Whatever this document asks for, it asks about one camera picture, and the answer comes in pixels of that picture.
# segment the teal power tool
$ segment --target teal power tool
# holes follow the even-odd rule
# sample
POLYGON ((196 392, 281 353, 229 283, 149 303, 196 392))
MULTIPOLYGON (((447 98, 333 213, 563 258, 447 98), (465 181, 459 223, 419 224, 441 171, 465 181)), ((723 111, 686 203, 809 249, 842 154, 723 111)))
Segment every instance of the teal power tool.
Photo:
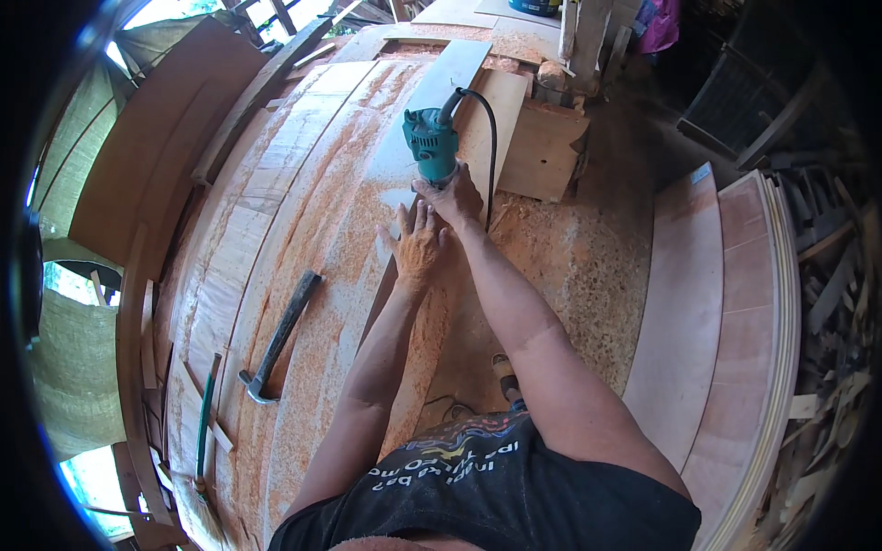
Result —
POLYGON ((456 152, 460 150, 460 136, 453 129, 453 110, 466 96, 472 96, 490 119, 490 186, 487 195, 487 223, 490 227, 490 210, 493 206, 493 175, 496 173, 497 129, 496 118, 490 104, 478 92, 457 87, 441 108, 404 110, 404 139, 414 154, 420 175, 432 187, 443 190, 456 175, 456 152))

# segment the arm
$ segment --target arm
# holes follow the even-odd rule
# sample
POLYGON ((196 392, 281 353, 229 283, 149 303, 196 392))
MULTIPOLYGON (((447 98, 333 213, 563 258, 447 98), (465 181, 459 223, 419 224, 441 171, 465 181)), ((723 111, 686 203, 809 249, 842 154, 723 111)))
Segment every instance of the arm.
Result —
POLYGON ((688 497, 679 474, 624 402, 581 360, 554 310, 484 233, 478 220, 482 200, 468 167, 460 167, 444 191, 420 180, 413 185, 460 238, 484 314, 548 448, 578 461, 632 469, 688 497))
POLYGON ((437 231, 435 214, 422 200, 417 204, 413 233, 408 230, 404 205, 399 205, 397 215, 400 242, 384 228, 377 227, 377 232, 393 251, 399 277, 355 355, 331 426, 284 518, 345 493, 377 463, 392 402, 401 385, 416 312, 446 245, 447 230, 437 231))

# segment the hammer head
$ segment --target hammer head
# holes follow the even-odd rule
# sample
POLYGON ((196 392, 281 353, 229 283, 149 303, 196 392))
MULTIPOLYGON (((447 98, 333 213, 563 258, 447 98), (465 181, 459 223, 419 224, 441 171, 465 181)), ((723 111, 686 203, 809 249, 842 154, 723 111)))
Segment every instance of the hammer head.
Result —
POLYGON ((272 404, 273 402, 278 402, 278 398, 264 398, 260 396, 260 391, 264 388, 264 382, 256 377, 251 377, 248 371, 244 369, 239 371, 239 380, 245 383, 245 389, 248 391, 248 395, 251 396, 258 404, 272 404))

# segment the blue bucket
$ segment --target blue bucket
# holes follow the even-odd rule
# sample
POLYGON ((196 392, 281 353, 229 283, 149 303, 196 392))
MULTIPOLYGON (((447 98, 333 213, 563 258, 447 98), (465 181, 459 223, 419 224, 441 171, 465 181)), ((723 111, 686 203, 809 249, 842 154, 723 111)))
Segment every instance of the blue bucket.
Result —
POLYGON ((508 0, 508 7, 515 11, 553 18, 557 15, 561 0, 508 0))

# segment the hammer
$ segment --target hammer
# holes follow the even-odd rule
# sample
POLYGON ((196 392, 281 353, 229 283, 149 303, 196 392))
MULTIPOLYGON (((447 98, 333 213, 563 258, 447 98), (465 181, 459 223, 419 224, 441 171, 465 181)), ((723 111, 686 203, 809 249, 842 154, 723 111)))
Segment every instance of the hammer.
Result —
POLYGON ((306 308, 306 303, 310 301, 310 297, 315 292, 318 284, 321 283, 322 277, 312 270, 307 270, 300 278, 300 283, 294 289, 291 300, 288 301, 288 307, 282 314, 279 324, 276 326, 273 339, 270 340, 270 346, 266 349, 264 359, 260 362, 260 368, 257 374, 252 378, 248 371, 239 371, 239 380, 245 383, 248 395, 258 404, 272 404, 278 402, 278 398, 264 398, 261 392, 264 389, 264 383, 270 378, 270 372, 273 371, 275 362, 279 359, 281 349, 291 336, 291 330, 297 323, 297 318, 306 308))

